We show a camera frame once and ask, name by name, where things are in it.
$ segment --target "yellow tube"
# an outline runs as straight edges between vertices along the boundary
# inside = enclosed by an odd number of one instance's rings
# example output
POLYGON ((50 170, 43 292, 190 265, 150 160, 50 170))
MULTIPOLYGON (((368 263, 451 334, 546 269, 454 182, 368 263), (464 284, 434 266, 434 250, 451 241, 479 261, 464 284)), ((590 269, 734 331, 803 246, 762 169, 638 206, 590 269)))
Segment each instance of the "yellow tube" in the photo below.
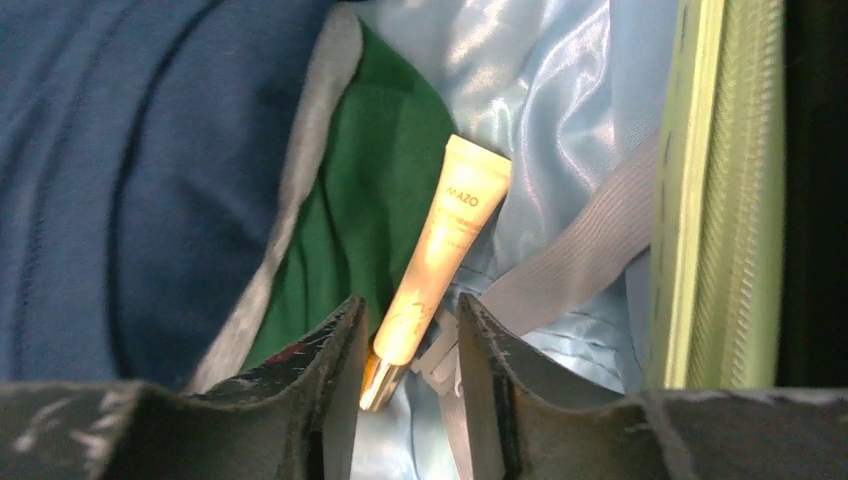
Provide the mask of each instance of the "yellow tube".
POLYGON ((451 136, 418 244, 368 353, 363 410, 391 398, 460 262, 506 195, 511 170, 506 158, 451 136))

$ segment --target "folded clothing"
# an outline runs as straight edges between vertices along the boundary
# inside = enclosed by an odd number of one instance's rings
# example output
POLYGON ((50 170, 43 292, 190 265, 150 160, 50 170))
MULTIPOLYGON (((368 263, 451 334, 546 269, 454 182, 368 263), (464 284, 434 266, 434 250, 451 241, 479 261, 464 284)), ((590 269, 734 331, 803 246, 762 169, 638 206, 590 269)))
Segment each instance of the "folded clothing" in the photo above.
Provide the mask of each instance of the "folded clothing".
POLYGON ((180 386, 262 261, 333 0, 0 6, 0 380, 180 386))
POLYGON ((245 367, 295 342, 351 294, 366 299, 374 332, 427 218, 453 122, 406 60, 367 27, 362 40, 245 367))

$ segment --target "green zipper tape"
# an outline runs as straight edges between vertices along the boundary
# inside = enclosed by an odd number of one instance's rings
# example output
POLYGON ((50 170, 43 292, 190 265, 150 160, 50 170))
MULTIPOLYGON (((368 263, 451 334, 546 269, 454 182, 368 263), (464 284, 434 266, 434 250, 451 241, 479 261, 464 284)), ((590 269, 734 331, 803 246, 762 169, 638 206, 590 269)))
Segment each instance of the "green zipper tape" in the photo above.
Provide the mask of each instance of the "green zipper tape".
POLYGON ((783 2, 682 1, 657 162, 646 386, 774 382, 783 2))

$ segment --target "gray webbing strap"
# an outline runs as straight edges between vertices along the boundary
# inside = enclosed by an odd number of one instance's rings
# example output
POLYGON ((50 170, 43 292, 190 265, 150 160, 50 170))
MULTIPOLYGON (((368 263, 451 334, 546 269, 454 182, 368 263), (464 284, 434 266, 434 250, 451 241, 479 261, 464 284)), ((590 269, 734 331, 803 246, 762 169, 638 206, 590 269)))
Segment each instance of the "gray webbing strap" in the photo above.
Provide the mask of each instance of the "gray webbing strap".
POLYGON ((195 370, 187 393, 205 392, 235 375, 250 353, 300 206, 312 191, 324 159, 333 112, 359 67, 362 42, 362 29, 353 10, 343 4, 333 7, 306 71, 280 181, 280 207, 265 258, 195 370))
MULTIPOLYGON (((566 315, 612 284, 648 248, 653 232, 656 141, 652 135, 616 167, 553 244, 507 272, 480 297, 510 332, 522 336, 566 315)), ((456 319, 442 312, 439 322, 453 342, 437 338, 434 353, 428 358, 431 351, 425 352, 414 370, 421 371, 440 393, 459 479, 471 480, 456 319)))

